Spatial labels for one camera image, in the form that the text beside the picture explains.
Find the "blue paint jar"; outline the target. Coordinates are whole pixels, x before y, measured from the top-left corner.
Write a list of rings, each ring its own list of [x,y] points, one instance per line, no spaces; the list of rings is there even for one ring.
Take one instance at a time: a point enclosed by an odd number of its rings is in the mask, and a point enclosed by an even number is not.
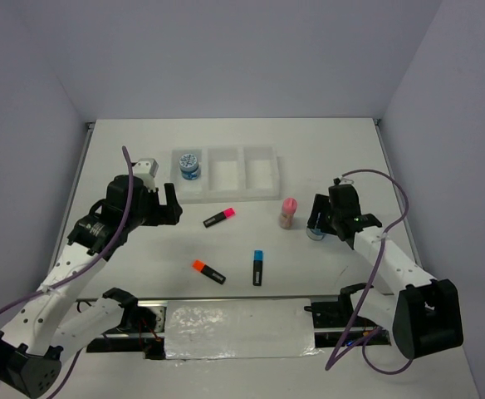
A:
[[[309,239],[313,241],[322,241],[326,234],[321,232],[319,229],[306,229],[306,235],[308,236]]]
[[[179,170],[185,180],[196,180],[200,176],[198,157],[192,153],[185,153],[179,158]]]

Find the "pink highlighter marker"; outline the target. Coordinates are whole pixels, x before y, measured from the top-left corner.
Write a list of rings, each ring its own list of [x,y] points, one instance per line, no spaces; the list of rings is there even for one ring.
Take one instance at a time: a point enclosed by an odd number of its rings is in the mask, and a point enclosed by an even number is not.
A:
[[[233,208],[227,208],[223,210],[222,212],[219,212],[208,219],[204,220],[203,226],[207,229],[215,224],[221,223],[226,219],[230,219],[235,215],[235,210]]]

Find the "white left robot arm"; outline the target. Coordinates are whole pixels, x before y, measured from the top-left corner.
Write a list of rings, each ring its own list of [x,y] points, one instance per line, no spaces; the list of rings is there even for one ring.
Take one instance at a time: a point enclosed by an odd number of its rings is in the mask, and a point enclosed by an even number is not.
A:
[[[45,395],[63,362],[112,329],[153,329],[157,316],[133,294],[111,288],[87,310],[64,317],[84,287],[99,273],[129,234],[140,226],[176,225],[183,213],[174,185],[159,202],[151,178],[118,175],[105,198],[92,205],[67,237],[51,272],[37,291],[17,300],[18,314],[0,330],[0,381],[29,398]]]

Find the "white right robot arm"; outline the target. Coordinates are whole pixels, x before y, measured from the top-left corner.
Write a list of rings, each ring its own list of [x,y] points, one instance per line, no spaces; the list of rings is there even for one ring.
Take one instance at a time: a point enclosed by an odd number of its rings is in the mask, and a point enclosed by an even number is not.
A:
[[[373,214],[362,213],[353,185],[335,184],[317,194],[307,229],[336,236],[373,267],[367,282],[340,291],[338,316],[347,329],[369,319],[408,360],[463,345],[456,286],[419,267]]]

